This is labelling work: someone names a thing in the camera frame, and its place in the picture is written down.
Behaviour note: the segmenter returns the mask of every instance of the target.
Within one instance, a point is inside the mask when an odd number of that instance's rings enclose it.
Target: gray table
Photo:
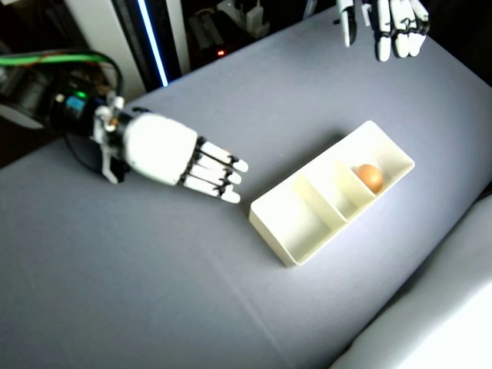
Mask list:
[[[136,101],[250,164],[241,207],[130,175],[113,186],[61,142],[0,171],[2,368],[321,368],[492,179],[492,90],[429,40],[374,60],[331,9]],[[417,163],[300,268],[248,202],[364,121]]]

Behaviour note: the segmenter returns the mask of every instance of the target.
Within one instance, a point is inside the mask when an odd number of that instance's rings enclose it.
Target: robotic arm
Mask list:
[[[56,58],[74,56],[58,52],[35,61]],[[21,62],[0,55],[0,115],[2,106],[8,107],[42,127],[96,142],[102,153],[97,171],[113,184],[123,181],[131,168],[166,185],[181,185],[233,204],[241,200],[234,186],[241,183],[239,173],[248,171],[245,161],[170,118],[146,109],[135,117],[124,113],[123,98],[112,93],[103,100],[94,86],[63,68],[21,67],[14,60]]]
[[[362,0],[366,26],[371,26],[377,43],[377,58],[385,62],[391,55],[391,40],[397,55],[417,56],[429,32],[429,13],[419,0]],[[355,41],[354,0],[337,0],[345,45]]]

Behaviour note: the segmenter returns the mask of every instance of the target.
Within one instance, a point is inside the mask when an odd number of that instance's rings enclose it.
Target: green led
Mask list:
[[[82,92],[82,91],[77,91],[75,93],[75,96],[77,96],[78,98],[87,98],[87,94],[85,92]]]

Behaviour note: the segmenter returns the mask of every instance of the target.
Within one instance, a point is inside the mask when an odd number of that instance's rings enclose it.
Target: egg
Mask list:
[[[355,174],[375,194],[383,188],[384,178],[383,173],[379,168],[376,168],[370,164],[364,164],[357,168]]]

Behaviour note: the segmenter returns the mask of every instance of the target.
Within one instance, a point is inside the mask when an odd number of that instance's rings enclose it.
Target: white tray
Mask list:
[[[374,194],[354,173],[363,164],[383,172]],[[415,166],[367,121],[251,204],[249,221],[287,266],[302,265]]]

